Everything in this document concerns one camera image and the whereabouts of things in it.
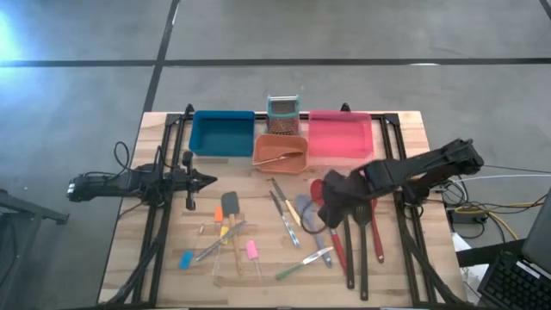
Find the concrete floor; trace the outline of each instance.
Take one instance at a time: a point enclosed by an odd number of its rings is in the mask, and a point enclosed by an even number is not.
[[[170,0],[0,0],[0,60],[155,59]],[[536,0],[253,1],[180,4],[167,59],[551,57]],[[71,203],[70,178],[115,171],[133,146],[152,67],[0,68],[0,188],[71,214],[45,222],[18,309],[95,304],[120,200]],[[551,171],[551,65],[164,68],[154,111],[264,109],[268,94],[304,109],[421,110],[430,145],[473,138],[487,164]],[[480,175],[509,174],[485,168]],[[533,201],[551,180],[467,183],[479,202]],[[523,237],[536,210],[505,217]],[[464,234],[475,227],[457,227]],[[470,240],[500,241],[496,227]]]

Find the yellow cable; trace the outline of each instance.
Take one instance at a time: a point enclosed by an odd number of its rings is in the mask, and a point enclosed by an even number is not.
[[[505,223],[504,220],[502,220],[499,216],[497,216],[494,212],[492,211],[488,211],[488,215],[492,216],[495,220],[498,220],[508,231],[509,233],[511,233],[511,236],[513,236],[513,238],[515,240],[518,240],[518,236],[517,234],[515,233],[515,231],[513,231],[513,229],[507,225],[507,223]]]

